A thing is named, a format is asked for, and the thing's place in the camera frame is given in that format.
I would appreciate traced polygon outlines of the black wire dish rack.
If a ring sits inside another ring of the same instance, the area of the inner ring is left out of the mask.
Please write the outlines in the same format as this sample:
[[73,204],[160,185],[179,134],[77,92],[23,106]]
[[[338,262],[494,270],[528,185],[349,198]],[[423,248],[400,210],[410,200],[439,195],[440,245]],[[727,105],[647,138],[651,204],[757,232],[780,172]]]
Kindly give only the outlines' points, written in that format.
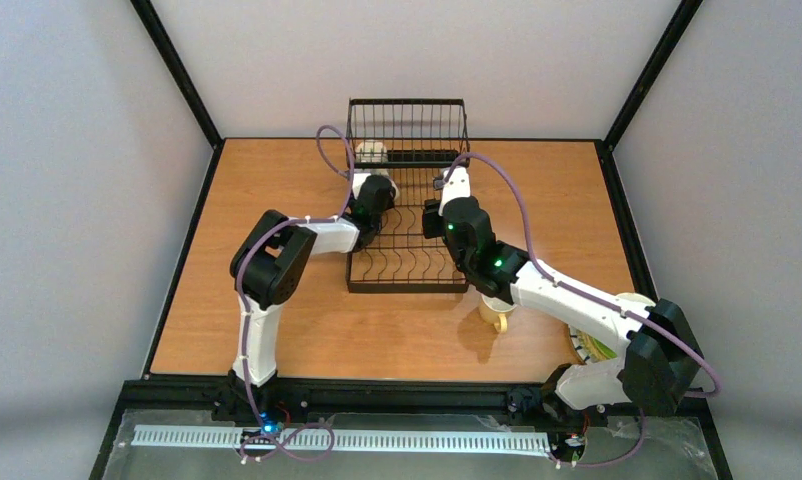
[[422,235],[426,200],[440,198],[434,179],[469,151],[467,113],[462,99],[353,98],[346,136],[352,146],[382,142],[388,162],[381,165],[397,187],[394,207],[383,214],[372,243],[347,259],[346,283],[357,294],[460,294],[466,281],[442,241]]

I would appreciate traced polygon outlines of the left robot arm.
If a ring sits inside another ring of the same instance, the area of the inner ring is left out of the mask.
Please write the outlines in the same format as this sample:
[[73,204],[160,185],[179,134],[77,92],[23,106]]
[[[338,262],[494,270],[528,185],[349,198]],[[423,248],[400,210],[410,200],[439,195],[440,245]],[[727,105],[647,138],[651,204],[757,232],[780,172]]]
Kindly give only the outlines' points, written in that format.
[[380,233],[383,214],[394,207],[396,195],[388,174],[357,171],[340,215],[295,218],[277,210],[262,215],[230,265],[241,314],[232,366],[239,380],[260,387],[276,374],[282,309],[311,257],[364,249]]

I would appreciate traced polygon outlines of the white floral mug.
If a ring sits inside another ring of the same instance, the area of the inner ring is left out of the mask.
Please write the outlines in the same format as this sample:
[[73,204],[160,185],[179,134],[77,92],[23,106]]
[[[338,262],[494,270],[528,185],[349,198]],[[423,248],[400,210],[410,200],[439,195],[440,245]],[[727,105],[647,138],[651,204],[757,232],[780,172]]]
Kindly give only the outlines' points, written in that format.
[[381,165],[388,162],[387,149],[382,142],[371,139],[365,140],[356,145],[354,153],[356,173],[390,176],[386,168],[381,168]]

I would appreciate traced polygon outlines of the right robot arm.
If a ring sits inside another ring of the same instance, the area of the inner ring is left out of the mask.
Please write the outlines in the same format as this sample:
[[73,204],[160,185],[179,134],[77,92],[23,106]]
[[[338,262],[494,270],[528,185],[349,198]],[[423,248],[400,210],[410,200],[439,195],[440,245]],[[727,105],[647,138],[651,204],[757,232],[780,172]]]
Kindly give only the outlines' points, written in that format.
[[614,352],[611,360],[572,365],[555,376],[554,393],[570,409],[629,402],[650,416],[671,416],[691,395],[704,359],[676,303],[612,295],[546,269],[497,239],[473,196],[426,201],[422,224],[424,236],[443,241],[480,294],[550,315]]

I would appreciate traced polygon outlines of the yellow mug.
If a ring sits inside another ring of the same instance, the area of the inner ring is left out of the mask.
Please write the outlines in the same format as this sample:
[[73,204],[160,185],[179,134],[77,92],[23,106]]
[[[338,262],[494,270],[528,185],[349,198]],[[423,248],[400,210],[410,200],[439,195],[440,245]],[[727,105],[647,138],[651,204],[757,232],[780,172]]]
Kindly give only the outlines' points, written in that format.
[[491,325],[498,334],[506,333],[509,327],[509,318],[516,310],[516,306],[495,297],[480,295],[477,311],[480,318]]

